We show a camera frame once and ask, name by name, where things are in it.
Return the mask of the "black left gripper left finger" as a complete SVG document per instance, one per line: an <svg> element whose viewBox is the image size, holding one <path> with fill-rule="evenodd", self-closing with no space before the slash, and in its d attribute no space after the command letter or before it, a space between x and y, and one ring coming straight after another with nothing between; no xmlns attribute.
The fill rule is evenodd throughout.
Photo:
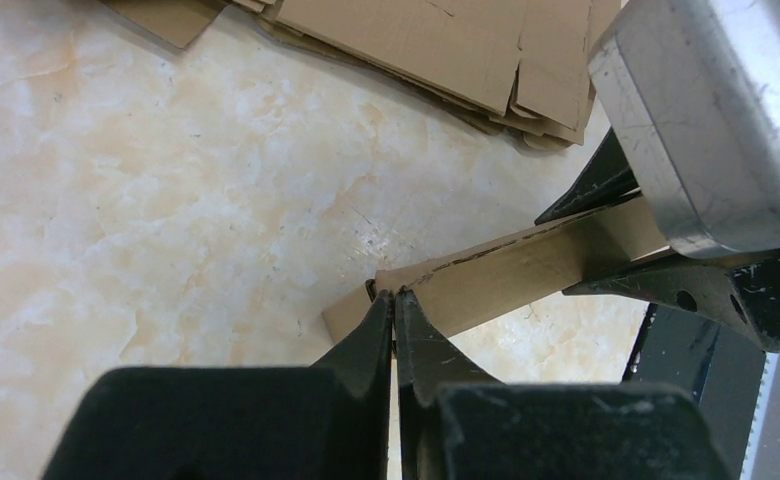
<svg viewBox="0 0 780 480"><path fill-rule="evenodd" d="M48 479L383 479L393 297L306 367L120 368L81 399Z"/></svg>

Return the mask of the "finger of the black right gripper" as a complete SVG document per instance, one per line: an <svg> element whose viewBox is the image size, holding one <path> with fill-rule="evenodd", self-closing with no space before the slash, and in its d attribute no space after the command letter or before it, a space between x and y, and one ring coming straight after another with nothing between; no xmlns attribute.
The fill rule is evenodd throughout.
<svg viewBox="0 0 780 480"><path fill-rule="evenodd" d="M535 219L535 224L541 225L613 204L636 189L638 183L623 148L614 130L609 129L577 179Z"/></svg>

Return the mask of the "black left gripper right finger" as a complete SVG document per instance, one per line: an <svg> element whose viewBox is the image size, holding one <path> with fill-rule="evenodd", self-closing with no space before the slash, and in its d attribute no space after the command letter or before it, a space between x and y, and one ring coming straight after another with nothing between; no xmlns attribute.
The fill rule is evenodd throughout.
<svg viewBox="0 0 780 480"><path fill-rule="evenodd" d="M395 297L406 479L726 479L695 403L666 384L506 384Z"/></svg>

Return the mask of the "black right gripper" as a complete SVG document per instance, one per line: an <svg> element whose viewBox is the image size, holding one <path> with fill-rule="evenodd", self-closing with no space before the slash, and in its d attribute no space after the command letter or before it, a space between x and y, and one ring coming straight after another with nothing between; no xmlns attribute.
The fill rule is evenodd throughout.
<svg viewBox="0 0 780 480"><path fill-rule="evenodd" d="M737 332L749 328L760 348L779 353L780 250L743 265L745 259L652 254L563 293L617 295L694 313Z"/></svg>

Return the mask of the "cardboard box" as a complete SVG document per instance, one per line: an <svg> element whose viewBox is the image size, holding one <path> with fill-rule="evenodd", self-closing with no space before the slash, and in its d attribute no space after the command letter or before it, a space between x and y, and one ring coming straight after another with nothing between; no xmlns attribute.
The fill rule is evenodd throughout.
<svg viewBox="0 0 780 480"><path fill-rule="evenodd" d="M322 318L332 340L340 342L378 292L407 287L430 322L450 337L667 246L648 201L631 196L444 257L378 270Z"/></svg>

